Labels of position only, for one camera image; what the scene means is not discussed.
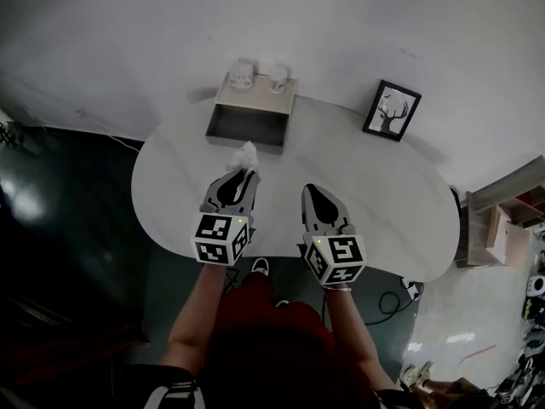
bracelet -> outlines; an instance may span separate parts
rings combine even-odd
[[[336,288],[334,286],[325,286],[325,285],[322,285],[322,289],[324,290],[328,290],[328,291],[342,291],[342,292],[350,292],[352,290],[352,288]]]

picture frame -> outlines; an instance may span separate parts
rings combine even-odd
[[[401,141],[421,98],[414,91],[381,80],[363,131]]]

white wall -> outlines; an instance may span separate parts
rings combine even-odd
[[[470,190],[545,152],[544,52],[545,0],[0,0],[0,85],[44,123],[145,139],[239,57],[361,113],[384,78]]]

fiducial marker cube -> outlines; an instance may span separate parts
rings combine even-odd
[[[192,224],[195,259],[231,267],[250,242],[248,217],[199,212]]]
[[[305,261],[321,285],[354,282],[367,263],[361,235],[308,238]]]

human arm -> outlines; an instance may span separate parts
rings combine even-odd
[[[197,375],[214,330],[226,268],[204,264],[195,286],[176,317],[161,365],[178,366]]]
[[[325,290],[331,326],[339,353],[356,362],[370,380],[375,391],[396,389],[392,379],[384,372],[376,352],[375,343],[359,315],[358,308],[348,291]]]

